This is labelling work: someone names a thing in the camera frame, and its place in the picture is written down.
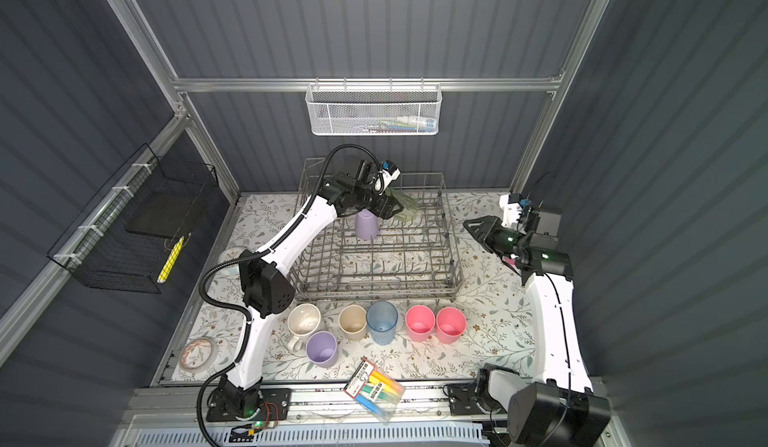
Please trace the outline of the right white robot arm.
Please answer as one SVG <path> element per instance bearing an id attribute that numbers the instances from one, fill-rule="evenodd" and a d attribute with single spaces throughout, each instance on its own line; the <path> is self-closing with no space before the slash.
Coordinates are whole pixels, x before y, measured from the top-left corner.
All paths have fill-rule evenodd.
<path id="1" fill-rule="evenodd" d="M 535 353 L 525 378 L 487 364 L 474 398 L 488 413 L 507 416 L 512 446 L 593 446 L 611 419 L 582 359 L 574 320 L 574 273 L 558 248 L 561 212 L 518 192 L 501 195 L 503 215 L 466 220 L 465 230 L 519 274 L 533 315 Z"/>

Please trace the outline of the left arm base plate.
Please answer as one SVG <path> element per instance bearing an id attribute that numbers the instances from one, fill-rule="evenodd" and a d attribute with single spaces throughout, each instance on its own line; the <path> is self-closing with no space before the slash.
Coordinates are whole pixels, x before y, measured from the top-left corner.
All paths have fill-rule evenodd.
<path id="1" fill-rule="evenodd" d="M 288 388 L 267 388 L 259 392 L 259 405 L 249 407 L 244 413 L 237 413 L 222 395 L 213 391 L 205 401 L 202 412 L 207 422 L 235 421 L 284 421 L 291 406 L 292 390 Z"/>

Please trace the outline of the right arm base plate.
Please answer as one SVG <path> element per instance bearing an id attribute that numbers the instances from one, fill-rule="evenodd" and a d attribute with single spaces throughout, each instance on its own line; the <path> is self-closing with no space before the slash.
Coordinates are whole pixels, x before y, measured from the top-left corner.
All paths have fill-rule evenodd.
<path id="1" fill-rule="evenodd" d="M 446 384 L 442 390 L 448 399 L 452 416 L 473 416 L 487 413 L 487 410 L 479 403 L 474 383 Z"/>

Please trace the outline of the green translucent cup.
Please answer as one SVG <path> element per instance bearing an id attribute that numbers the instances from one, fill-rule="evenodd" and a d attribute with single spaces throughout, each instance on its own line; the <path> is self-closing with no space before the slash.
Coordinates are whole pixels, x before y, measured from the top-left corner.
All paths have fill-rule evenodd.
<path id="1" fill-rule="evenodd" d="M 420 208 L 418 201 L 401 189 L 388 188 L 387 194 L 397 200 L 402 205 L 404 211 L 417 211 Z"/>

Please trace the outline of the lilac cup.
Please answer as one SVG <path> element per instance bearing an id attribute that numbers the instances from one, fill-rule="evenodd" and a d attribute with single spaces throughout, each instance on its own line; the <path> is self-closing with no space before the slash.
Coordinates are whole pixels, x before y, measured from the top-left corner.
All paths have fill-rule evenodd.
<path id="1" fill-rule="evenodd" d="M 380 232 L 379 218 L 368 209 L 359 211 L 355 216 L 355 235 L 359 240 L 371 241 Z"/>

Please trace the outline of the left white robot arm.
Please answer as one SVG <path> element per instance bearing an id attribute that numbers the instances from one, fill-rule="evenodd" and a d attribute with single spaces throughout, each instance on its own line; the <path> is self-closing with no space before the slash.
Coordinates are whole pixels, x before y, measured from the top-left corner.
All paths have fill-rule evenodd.
<path id="1" fill-rule="evenodd" d="M 204 382 L 206 386 L 218 382 L 216 399 L 231 416 L 249 420 L 265 404 L 260 393 L 263 359 L 274 322 L 296 295 L 288 279 L 295 261 L 321 231 L 343 214 L 367 210 L 380 219 L 389 219 L 401 212 L 402 204 L 387 193 L 400 175 L 400 169 L 389 160 L 363 160 L 351 173 L 332 176 L 322 170 L 309 197 L 278 234 L 259 250 L 245 250 L 237 258 L 210 268 L 198 281 L 197 291 L 205 303 L 243 315 L 234 360 Z M 215 274 L 231 266 L 238 268 L 243 291 L 238 304 L 217 300 L 208 293 Z"/>

